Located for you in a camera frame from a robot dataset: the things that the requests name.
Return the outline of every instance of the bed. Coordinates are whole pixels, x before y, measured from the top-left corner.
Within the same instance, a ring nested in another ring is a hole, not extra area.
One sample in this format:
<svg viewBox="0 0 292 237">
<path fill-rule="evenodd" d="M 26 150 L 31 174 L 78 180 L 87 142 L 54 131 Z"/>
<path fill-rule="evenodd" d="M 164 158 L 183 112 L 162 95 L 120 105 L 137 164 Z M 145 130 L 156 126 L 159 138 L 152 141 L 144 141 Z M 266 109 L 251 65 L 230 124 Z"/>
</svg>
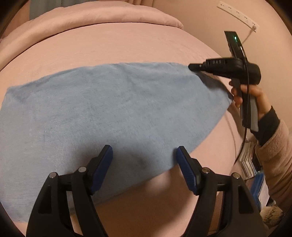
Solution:
<svg viewBox="0 0 292 237">
<path fill-rule="evenodd" d="M 87 2 L 56 8 L 1 41 L 0 101 L 11 86 L 72 68 L 120 62 L 188 65 L 212 57 L 219 55 L 183 31 L 177 19 L 151 7 Z M 216 78 L 231 89 L 228 79 Z M 229 175 L 242 142 L 241 132 L 239 113 L 231 104 L 208 137 L 189 151 L 191 157 L 203 167 Z M 175 166 L 96 209 L 109 236 L 181 236 L 196 202 Z M 216 230 L 219 210 L 210 231 Z M 26 223 L 14 221 L 24 232 Z M 72 221 L 80 233 L 74 215 Z"/>
</svg>

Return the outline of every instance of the human hand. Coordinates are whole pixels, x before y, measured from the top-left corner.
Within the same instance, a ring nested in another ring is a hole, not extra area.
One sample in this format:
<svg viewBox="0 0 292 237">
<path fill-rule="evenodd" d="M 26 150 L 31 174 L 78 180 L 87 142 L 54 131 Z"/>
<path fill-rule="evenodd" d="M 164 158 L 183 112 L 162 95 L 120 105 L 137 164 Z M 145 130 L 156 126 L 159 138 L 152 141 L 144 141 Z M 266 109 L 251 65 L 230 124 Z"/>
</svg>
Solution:
<svg viewBox="0 0 292 237">
<path fill-rule="evenodd" d="M 241 85 L 240 87 L 243 93 L 247 93 L 247 85 Z M 238 96 L 235 87 L 231 89 L 231 93 L 234 95 L 233 100 L 235 102 L 235 106 L 239 108 L 242 104 L 242 98 Z M 271 104 L 262 88 L 257 85 L 249 85 L 249 94 L 256 97 L 258 107 L 258 120 L 260 120 L 266 113 L 270 111 Z"/>
</svg>

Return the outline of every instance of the screw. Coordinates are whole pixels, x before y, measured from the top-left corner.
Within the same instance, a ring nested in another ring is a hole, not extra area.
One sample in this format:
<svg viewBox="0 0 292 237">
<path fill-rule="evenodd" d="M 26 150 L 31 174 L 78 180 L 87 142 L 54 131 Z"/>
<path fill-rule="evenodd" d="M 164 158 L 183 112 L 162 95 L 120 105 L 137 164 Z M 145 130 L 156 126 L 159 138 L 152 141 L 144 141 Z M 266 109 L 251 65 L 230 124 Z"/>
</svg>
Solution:
<svg viewBox="0 0 292 237">
<path fill-rule="evenodd" d="M 86 171 L 86 167 L 82 166 L 82 167 L 80 167 L 80 168 L 78 169 L 78 171 L 79 171 L 80 173 L 83 173 L 83 172 Z"/>
<path fill-rule="evenodd" d="M 238 174 L 238 173 L 233 173 L 232 176 L 233 176 L 234 178 L 236 178 L 236 179 L 239 179 L 239 178 L 240 178 L 240 174 Z"/>
<path fill-rule="evenodd" d="M 56 174 L 55 172 L 52 172 L 52 173 L 49 174 L 49 177 L 50 177 L 51 179 L 53 179 L 53 178 L 56 177 L 56 175 L 57 175 L 57 174 Z"/>
<path fill-rule="evenodd" d="M 208 174 L 208 173 L 210 173 L 210 169 L 209 168 L 207 168 L 207 167 L 204 167 L 203 169 L 202 169 L 202 171 L 205 173 L 205 174 Z"/>
</svg>

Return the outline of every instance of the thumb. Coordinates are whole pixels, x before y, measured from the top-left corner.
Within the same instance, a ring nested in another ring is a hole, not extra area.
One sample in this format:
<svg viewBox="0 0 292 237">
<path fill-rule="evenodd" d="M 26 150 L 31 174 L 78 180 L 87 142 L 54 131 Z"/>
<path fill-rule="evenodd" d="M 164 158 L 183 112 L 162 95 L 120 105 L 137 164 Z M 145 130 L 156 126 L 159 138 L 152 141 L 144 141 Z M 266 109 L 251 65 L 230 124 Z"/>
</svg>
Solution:
<svg viewBox="0 0 292 237">
<path fill-rule="evenodd" d="M 247 85 L 240 85 L 240 88 L 242 92 L 247 93 Z M 263 91 L 256 85 L 249 85 L 249 93 L 255 97 L 259 97 L 263 94 Z"/>
</svg>

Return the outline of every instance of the power strip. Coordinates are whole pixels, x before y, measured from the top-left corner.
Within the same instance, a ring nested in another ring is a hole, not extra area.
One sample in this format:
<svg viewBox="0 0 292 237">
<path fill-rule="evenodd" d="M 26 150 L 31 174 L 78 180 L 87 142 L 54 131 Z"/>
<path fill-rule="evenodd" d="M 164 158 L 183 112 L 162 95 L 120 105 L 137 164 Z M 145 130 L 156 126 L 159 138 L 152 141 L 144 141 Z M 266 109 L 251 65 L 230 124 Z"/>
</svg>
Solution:
<svg viewBox="0 0 292 237">
<path fill-rule="evenodd" d="M 229 14 L 233 15 L 237 19 L 241 20 L 244 24 L 246 24 L 249 28 L 253 29 L 254 32 L 257 32 L 260 26 L 255 23 L 252 19 L 250 19 L 247 15 L 244 15 L 242 12 L 238 11 L 234 7 L 220 1 L 217 5 L 218 8 L 228 12 Z"/>
</svg>

